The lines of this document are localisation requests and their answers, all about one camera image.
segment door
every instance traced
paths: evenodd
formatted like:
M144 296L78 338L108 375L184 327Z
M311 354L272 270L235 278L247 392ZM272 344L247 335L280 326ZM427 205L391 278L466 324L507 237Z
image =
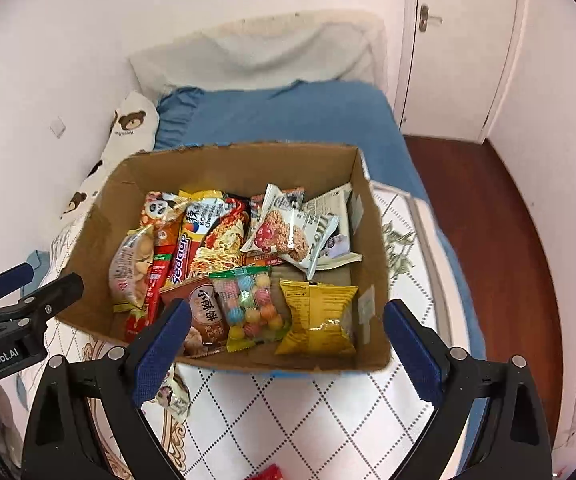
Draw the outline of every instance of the door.
M417 0L401 131L477 141L504 70L517 0Z

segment snack package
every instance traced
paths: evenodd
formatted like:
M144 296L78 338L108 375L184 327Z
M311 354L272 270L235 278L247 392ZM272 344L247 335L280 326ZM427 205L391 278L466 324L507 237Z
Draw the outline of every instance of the snack package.
M155 247L155 255L148 273L148 287L143 308L131 309L130 316L126 320L127 342L131 342L141 330L156 321L159 313L159 289L166 282L174 249L174 246Z
M152 225L128 231L108 269L115 312L143 308L153 250Z
M292 326L275 354L352 355L356 286L280 280Z
M350 223L348 222L348 207L346 203L353 186L348 182L343 186L335 187L303 205L304 211L313 214L333 214L339 217L339 225L332 236L326 241L319 253L317 270L336 269L345 264L360 262L362 256L350 251Z
M192 195L179 191L179 195L191 202L179 231L166 286L209 272L241 267L241 247L250 219L247 202L216 190Z
M303 203L303 195L305 193L303 187L296 187L294 189L283 189L282 193L286 196L291 207L301 209ZM252 236L259 217L261 214L262 204L264 202L264 194L255 195L250 199L250 230L248 238ZM261 251L250 251L245 254L246 265L255 266L272 266L282 264L284 261L275 253L263 253Z
M228 337L228 326L207 276L164 288L159 294L164 306L175 298L186 300L190 305L193 320L184 340L185 356L201 357L223 349Z
M190 203L187 196L151 191L146 195L140 224L152 225L155 246L177 245L179 226Z
M268 184L259 221L242 250L280 253L280 257L306 272L311 280L319 252L335 231L339 217L292 208L273 184Z
M269 267L240 267L209 274L228 322L228 352L279 341L286 333L284 318L270 297Z
M257 476L248 478L248 480L284 480L284 475L276 464L264 469Z
M181 377L175 374L175 364L170 365L157 395L152 400L168 410L172 418L183 424L190 410L190 392Z

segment screw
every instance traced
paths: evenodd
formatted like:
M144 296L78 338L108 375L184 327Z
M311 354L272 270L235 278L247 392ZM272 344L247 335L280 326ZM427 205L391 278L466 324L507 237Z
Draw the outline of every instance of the screw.
M450 349L450 355L457 359L457 361L463 361L466 357L468 357L468 352L459 346L453 346Z
M53 355L49 360L48 360L48 366L50 368L56 368L59 365L61 365L63 363L63 356L60 355Z
M526 366L526 359L520 355L513 355L513 365L515 365L517 368L523 368Z
M124 357L126 350L124 350L121 346L115 346L108 351L108 357L110 357L113 361L117 361Z

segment wall outlet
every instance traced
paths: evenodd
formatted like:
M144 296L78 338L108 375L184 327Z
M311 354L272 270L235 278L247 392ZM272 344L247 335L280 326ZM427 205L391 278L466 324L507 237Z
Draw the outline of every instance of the wall outlet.
M66 125L63 123L62 118L57 117L50 122L50 130L58 139L62 138L63 133L66 131Z

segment white patterned sheet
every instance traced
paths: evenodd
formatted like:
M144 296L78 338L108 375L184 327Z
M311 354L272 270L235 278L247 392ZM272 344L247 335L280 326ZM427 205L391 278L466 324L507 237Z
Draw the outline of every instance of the white patterned sheet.
M418 243L410 198L383 186L374 188L374 198L385 233L396 233L386 240L386 251L403 256L390 258L390 298L401 298L424 326L436 330L427 258ZM408 233L414 243L393 241ZM460 301L449 302L447 307L462 309ZM450 317L455 326L463 319L463 310ZM462 329L465 333L465 322ZM467 340L454 342L468 348ZM98 358L112 347L58 320L49 323L45 343L49 357L64 354L71 362ZM29 402L46 362L21 372ZM192 399L186 423L177 424L152 402L143 409L162 446L188 480L243 480L272 463L287 480L388 479L433 411L418 398L394 352L385 370L368 374L287 378L181 364L177 373ZM115 474L131 478L100 401L91 403ZM450 478L454 471L446 473Z

